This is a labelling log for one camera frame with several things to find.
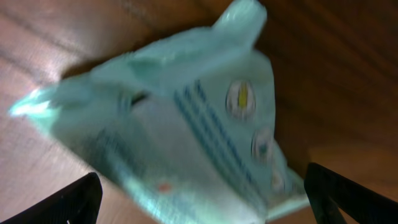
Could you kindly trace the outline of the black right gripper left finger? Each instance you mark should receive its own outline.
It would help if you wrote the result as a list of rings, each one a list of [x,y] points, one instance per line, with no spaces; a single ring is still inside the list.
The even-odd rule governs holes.
[[[95,224],[103,189],[90,172],[2,224]]]

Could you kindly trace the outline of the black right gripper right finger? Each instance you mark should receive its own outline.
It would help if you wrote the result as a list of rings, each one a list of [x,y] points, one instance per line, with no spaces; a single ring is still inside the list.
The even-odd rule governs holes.
[[[320,164],[308,164],[304,188],[318,224],[345,223],[341,211],[358,223],[397,223],[397,202]]]

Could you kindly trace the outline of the light green wipes pack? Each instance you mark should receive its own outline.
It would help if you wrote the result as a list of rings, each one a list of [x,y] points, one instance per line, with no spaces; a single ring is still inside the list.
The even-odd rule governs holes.
[[[153,42],[16,102],[162,223],[265,223],[308,206],[274,138],[267,19],[233,1],[216,23]]]

